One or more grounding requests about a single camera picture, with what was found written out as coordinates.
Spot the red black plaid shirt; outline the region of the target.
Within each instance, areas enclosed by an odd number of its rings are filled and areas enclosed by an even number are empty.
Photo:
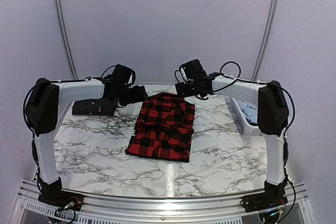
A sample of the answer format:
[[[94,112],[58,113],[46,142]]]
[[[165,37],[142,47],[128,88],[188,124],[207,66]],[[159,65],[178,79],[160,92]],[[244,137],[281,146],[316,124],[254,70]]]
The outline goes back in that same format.
[[[125,153],[132,156],[189,162],[195,105],[161,92],[141,106]]]

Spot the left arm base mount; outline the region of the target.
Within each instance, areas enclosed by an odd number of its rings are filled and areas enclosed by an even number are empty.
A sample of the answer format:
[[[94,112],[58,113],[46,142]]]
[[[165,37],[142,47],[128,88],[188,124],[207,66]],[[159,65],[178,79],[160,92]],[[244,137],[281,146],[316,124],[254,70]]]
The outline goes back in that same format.
[[[59,190],[40,194],[38,201],[58,207],[61,210],[72,209],[80,211],[83,203],[83,195]]]

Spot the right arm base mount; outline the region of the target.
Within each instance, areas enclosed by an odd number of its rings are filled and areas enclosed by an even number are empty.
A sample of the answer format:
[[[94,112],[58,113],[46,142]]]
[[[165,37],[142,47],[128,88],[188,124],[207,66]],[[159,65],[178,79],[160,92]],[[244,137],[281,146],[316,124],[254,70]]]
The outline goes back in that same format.
[[[285,193],[281,193],[276,196],[274,193],[268,191],[258,194],[245,195],[239,204],[246,212],[253,212],[284,206],[287,202],[288,199]]]

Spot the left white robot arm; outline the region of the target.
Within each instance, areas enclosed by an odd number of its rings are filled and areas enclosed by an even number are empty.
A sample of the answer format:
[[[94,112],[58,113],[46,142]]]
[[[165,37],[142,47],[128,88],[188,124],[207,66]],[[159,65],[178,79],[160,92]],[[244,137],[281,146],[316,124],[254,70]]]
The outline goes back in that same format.
[[[63,105],[90,99],[107,99],[114,106],[126,106],[147,99],[145,87],[136,86],[135,71],[117,64],[107,76],[82,80],[40,78],[28,91],[23,103],[23,117],[32,132],[32,155],[37,165],[40,194],[54,205],[66,202],[61,178],[56,169],[54,136]]]

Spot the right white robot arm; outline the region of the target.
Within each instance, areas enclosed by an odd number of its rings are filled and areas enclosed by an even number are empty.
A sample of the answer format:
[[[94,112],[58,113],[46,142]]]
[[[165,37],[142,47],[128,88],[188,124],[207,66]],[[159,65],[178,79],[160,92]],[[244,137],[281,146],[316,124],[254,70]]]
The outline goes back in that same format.
[[[267,150],[267,177],[260,203],[271,207],[285,193],[288,183],[287,131],[293,123],[294,109],[288,108],[290,93],[278,81],[253,81],[233,77],[223,71],[206,73],[198,59],[179,66],[182,80],[175,85],[179,97],[197,97],[207,100],[209,95],[223,95],[257,106],[257,126],[265,136]]]

